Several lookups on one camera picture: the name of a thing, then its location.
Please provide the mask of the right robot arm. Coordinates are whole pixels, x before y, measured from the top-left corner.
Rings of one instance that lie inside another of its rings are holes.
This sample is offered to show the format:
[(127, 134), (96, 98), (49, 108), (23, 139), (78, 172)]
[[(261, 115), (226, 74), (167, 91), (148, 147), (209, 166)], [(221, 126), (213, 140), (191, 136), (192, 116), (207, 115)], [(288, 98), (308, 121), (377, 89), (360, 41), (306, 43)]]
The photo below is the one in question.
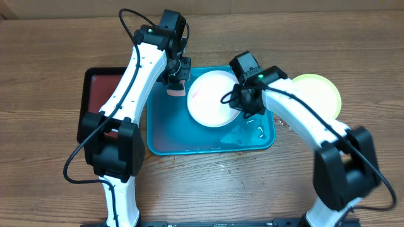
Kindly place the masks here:
[(244, 118), (269, 110), (281, 117), (314, 152), (318, 199), (299, 226), (340, 226), (349, 211), (380, 183), (370, 132), (317, 113), (277, 66), (263, 69), (245, 51), (229, 63), (238, 83), (222, 99)]

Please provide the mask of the white plate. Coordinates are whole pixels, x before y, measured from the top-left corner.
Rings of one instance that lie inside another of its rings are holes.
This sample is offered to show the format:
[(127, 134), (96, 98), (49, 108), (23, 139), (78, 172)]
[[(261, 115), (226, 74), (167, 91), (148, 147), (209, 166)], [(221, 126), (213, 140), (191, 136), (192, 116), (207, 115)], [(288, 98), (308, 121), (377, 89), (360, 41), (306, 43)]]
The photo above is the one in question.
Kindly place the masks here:
[(227, 71), (210, 71), (199, 76), (187, 94), (187, 109), (191, 117), (206, 127), (231, 123), (240, 112), (220, 100), (232, 91), (235, 84), (238, 84), (237, 78)]

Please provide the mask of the yellow-green plate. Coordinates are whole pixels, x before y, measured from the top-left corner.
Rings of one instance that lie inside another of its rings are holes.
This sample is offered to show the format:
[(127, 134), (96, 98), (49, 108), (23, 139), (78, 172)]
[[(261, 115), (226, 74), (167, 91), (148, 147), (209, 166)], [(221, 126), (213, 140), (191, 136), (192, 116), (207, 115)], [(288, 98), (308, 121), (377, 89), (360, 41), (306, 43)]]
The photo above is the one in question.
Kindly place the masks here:
[(342, 98), (337, 87), (318, 74), (302, 74), (292, 80), (299, 93), (308, 97), (316, 109), (325, 116), (336, 119), (342, 107)]

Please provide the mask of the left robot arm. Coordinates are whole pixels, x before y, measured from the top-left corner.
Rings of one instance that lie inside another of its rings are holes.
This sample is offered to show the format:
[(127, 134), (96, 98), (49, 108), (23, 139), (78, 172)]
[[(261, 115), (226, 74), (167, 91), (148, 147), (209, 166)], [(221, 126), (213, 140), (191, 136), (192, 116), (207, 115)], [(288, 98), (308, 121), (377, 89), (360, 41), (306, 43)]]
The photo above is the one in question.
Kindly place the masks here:
[(79, 145), (104, 188), (107, 218), (101, 226), (139, 226), (135, 176), (145, 157), (140, 118), (156, 82), (172, 96), (185, 95), (191, 59), (183, 55), (189, 25), (179, 12), (166, 9), (159, 24), (148, 21), (135, 32), (131, 59), (110, 98), (96, 113), (81, 109)]

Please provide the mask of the green and orange sponge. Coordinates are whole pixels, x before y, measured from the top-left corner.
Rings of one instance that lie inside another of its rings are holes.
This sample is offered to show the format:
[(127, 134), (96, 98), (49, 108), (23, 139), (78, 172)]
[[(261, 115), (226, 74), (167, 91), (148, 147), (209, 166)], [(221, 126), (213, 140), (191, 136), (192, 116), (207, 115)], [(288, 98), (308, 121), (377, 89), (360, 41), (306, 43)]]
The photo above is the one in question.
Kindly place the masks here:
[(185, 81), (174, 81), (167, 85), (167, 94), (169, 96), (185, 96), (186, 89), (185, 89)]

